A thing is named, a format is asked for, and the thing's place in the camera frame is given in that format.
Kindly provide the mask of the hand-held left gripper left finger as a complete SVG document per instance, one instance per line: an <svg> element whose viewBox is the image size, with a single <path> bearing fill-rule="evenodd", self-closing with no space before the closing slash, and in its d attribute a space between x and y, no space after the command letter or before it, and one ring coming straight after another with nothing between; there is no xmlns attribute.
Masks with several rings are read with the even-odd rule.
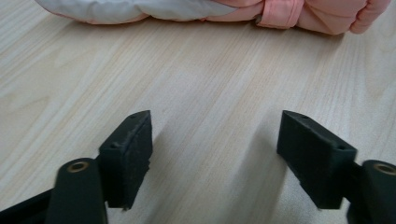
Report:
<svg viewBox="0 0 396 224"><path fill-rule="evenodd" d="M149 110L128 116L99 147L98 163L110 208L129 210L133 206L152 151Z"/></svg>

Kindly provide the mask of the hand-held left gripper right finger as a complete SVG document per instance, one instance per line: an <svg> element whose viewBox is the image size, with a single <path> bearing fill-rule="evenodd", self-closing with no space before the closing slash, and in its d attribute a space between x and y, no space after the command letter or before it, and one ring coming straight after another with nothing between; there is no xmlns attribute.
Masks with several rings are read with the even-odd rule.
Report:
<svg viewBox="0 0 396 224"><path fill-rule="evenodd" d="M341 206L356 148L308 116L283 110L276 152L317 208Z"/></svg>

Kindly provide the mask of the pink ski glove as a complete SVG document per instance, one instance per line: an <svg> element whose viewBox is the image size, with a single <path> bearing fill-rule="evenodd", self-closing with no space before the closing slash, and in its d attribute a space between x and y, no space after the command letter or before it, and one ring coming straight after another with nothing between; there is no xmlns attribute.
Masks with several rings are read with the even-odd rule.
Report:
<svg viewBox="0 0 396 224"><path fill-rule="evenodd" d="M303 28L326 35L361 34L391 0L35 0L48 12L90 24L152 17L169 21L254 21L260 27Z"/></svg>

